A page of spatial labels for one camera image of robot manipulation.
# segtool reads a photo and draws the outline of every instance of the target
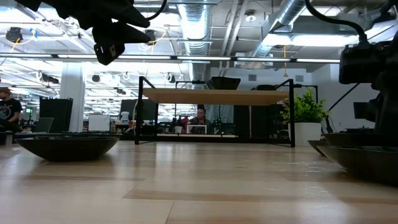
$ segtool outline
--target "person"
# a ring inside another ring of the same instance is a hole
[[[22,111],[21,103],[11,96],[11,90],[7,87],[0,88],[0,99],[2,99],[0,101],[0,125],[2,125],[2,131],[16,131],[19,127],[19,115]]]
[[[197,117],[192,118],[190,120],[189,124],[206,125],[207,126],[207,130],[205,129],[205,127],[193,127],[190,131],[192,134],[210,134],[211,133],[211,130],[210,130],[211,122],[208,119],[206,119],[206,110],[205,109],[201,109],[201,108],[198,109]]]

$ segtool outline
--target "wooden tabletop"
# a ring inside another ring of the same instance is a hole
[[[145,88],[144,96],[155,103],[267,106],[288,98],[289,92]]]

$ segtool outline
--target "white wall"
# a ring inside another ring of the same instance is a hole
[[[217,77],[219,74],[219,68],[211,68],[211,76]],[[273,69],[254,69],[254,70],[247,70],[245,68],[230,68],[226,72],[225,77],[228,78],[240,78],[241,84],[239,85],[238,89],[240,90],[250,90],[251,88],[258,86],[258,85],[278,85],[282,82],[293,78],[295,79],[296,75],[303,75],[304,82],[300,84],[312,84],[312,76],[311,73],[307,73],[305,69],[288,69],[287,74],[289,77],[284,77],[285,70],[280,69],[275,71]],[[249,82],[248,76],[249,75],[257,75],[256,82]]]
[[[318,85],[320,100],[326,100],[325,109],[328,110],[354,84],[342,85],[338,82],[338,65],[325,65],[312,73],[314,85]],[[330,113],[335,131],[345,128],[373,128],[374,123],[365,119],[354,118],[354,102],[368,102],[375,98],[378,91],[372,90],[368,84],[360,84],[346,98],[344,98]]]

